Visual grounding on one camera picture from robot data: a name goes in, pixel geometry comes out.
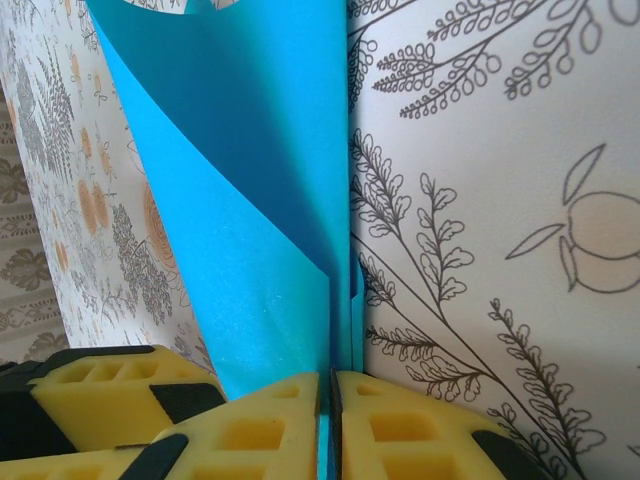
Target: black rubber edge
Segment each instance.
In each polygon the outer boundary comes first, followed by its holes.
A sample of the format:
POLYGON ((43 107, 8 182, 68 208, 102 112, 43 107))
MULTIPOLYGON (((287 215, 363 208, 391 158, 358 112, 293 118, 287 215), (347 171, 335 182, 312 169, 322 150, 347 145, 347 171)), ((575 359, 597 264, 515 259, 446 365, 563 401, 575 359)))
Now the black rubber edge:
POLYGON ((342 394, 340 393, 340 382, 338 382, 338 372, 335 368, 331 369, 330 376, 331 395, 330 412, 331 412, 331 431, 333 437, 333 459, 336 468, 336 480, 342 480, 342 394))
POLYGON ((210 383, 149 385, 149 388, 174 424, 226 403, 210 383))
POLYGON ((473 432, 473 439, 484 450, 505 480, 548 480, 548 477, 510 438, 488 430, 473 432))
POLYGON ((17 367, 18 364, 16 362, 7 362, 0 365, 0 374, 2 372, 6 372, 7 370, 12 369, 13 367, 17 367))
POLYGON ((0 394, 0 462, 76 452, 29 389, 0 394))
POLYGON ((175 433, 150 444, 140 452, 119 480, 164 480, 188 443, 186 435, 175 433))

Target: blue paper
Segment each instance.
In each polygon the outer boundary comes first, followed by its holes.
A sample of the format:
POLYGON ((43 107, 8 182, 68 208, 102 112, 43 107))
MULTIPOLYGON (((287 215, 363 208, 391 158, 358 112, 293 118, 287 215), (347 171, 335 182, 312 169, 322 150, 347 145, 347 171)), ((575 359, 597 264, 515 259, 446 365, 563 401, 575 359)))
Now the blue paper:
POLYGON ((361 370, 344 1, 87 4, 228 397, 361 370))

